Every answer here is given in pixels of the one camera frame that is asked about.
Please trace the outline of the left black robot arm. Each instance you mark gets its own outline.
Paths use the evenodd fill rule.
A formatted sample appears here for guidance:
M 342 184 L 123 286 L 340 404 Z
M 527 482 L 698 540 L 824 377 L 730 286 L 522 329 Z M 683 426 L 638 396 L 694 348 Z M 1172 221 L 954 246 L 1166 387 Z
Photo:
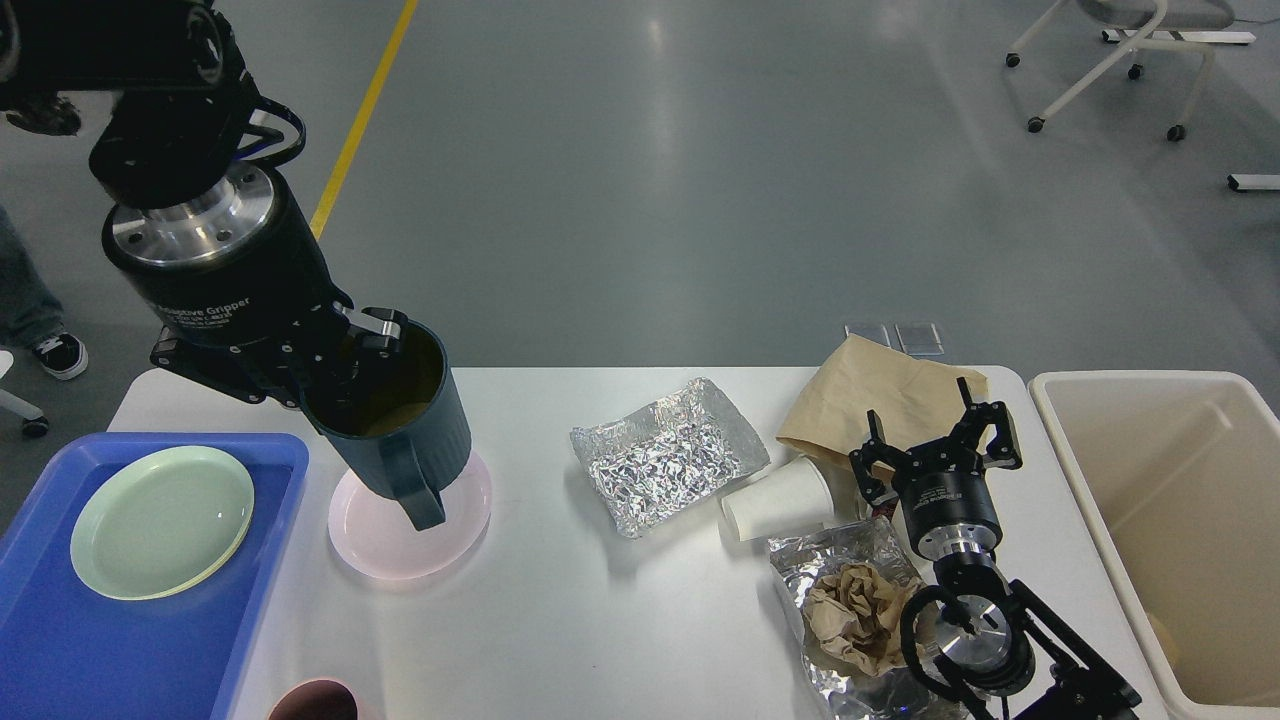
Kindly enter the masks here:
M 152 364 L 248 404 L 372 398 L 407 318 L 332 279 L 280 173 L 305 124 L 259 91 L 212 4 L 5 1 L 8 120 L 73 135 L 72 92 L 114 96 L 90 170 L 114 201 L 102 250 L 163 325 Z

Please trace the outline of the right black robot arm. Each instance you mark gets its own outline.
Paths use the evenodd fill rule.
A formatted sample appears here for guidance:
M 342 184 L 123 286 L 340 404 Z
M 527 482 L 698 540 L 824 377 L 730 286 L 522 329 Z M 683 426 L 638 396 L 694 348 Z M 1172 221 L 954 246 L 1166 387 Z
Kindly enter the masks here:
M 910 550 L 934 574 L 899 620 L 908 669 L 933 694 L 987 719 L 988 698 L 1007 702 L 1028 688 L 1043 653 L 1051 684 L 1021 717 L 1133 719 L 1139 692 L 1025 583 L 1000 571 L 1004 533 L 986 474 L 1021 468 L 1018 437 L 1005 404 L 975 401 L 965 379 L 957 388 L 965 409 L 946 436 L 897 448 L 869 411 L 868 439 L 849 455 L 860 496 L 902 518 Z

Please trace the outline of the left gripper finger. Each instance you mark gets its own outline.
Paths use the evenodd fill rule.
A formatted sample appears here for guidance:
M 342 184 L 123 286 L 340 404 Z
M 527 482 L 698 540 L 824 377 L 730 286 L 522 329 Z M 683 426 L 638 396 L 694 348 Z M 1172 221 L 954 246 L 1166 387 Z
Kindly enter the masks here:
M 175 334 L 159 337 L 150 352 L 155 366 L 246 404 L 275 400 L 300 410 L 298 386 L 278 354 L 264 348 L 204 347 Z
M 335 306 L 346 333 L 335 351 L 335 373 L 393 373 L 404 361 L 407 315 L 390 307 Z

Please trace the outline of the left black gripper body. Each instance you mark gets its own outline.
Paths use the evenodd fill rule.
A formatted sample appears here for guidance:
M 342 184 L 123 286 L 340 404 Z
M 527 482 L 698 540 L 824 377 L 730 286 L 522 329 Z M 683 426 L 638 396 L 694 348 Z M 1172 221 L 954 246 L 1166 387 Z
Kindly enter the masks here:
M 118 205 L 102 249 L 163 324 L 157 366 L 283 347 L 326 357 L 346 346 L 346 301 L 278 170 L 236 163 L 188 202 Z

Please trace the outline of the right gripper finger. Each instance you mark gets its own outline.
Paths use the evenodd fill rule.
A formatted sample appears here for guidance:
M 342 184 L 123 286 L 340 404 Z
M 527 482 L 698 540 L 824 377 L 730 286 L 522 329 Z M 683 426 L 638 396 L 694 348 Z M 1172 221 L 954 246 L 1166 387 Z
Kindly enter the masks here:
M 941 469 L 961 473 L 1021 469 L 1023 457 L 1007 406 L 1001 401 L 974 400 L 964 377 L 957 378 L 957 389 L 965 410 L 934 456 Z
M 858 492 L 870 509 L 896 509 L 900 493 L 895 477 L 899 471 L 910 474 L 916 457 L 886 441 L 881 418 L 873 409 L 867 411 L 867 421 L 869 438 L 849 454 Z

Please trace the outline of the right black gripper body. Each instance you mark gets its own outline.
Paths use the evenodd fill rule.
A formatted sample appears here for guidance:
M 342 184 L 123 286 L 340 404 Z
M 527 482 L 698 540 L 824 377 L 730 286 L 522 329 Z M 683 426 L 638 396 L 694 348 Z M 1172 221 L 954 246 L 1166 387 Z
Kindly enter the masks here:
M 1004 538 L 984 470 L 908 468 L 895 473 L 893 489 L 908 542 L 923 559 L 989 553 Z

